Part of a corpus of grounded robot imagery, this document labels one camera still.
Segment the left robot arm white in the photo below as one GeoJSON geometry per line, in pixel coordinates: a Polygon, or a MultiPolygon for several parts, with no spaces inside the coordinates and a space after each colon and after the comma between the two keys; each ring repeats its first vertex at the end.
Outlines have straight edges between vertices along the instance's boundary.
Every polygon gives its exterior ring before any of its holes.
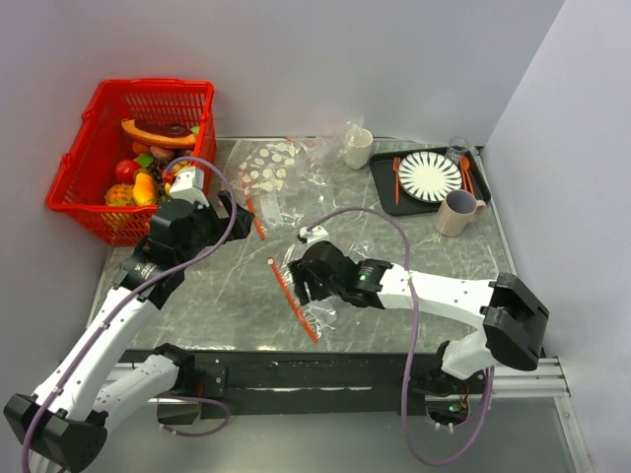
{"type": "Polygon", "coordinates": [[[160,206],[70,353],[32,394],[15,394],[7,402],[3,414],[23,446],[23,470],[30,469],[30,455],[37,453],[64,472],[82,472],[114,428],[149,399],[197,392],[201,373],[194,356],[171,344],[159,346],[125,377],[112,384],[105,380],[132,339],[183,283],[186,268],[226,241],[248,236],[251,212],[231,190],[219,197],[225,218],[192,196],[160,206]]]}

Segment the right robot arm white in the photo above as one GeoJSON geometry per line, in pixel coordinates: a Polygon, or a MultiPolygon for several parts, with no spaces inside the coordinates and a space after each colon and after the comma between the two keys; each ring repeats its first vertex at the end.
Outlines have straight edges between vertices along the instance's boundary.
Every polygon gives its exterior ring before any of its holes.
{"type": "Polygon", "coordinates": [[[356,307],[418,309],[470,326],[472,333],[437,352],[431,378],[443,392],[497,364],[522,372],[538,367],[549,311],[514,274],[466,280],[378,259],[355,262],[329,241],[310,246],[289,269],[301,304],[338,297],[356,307]]]}

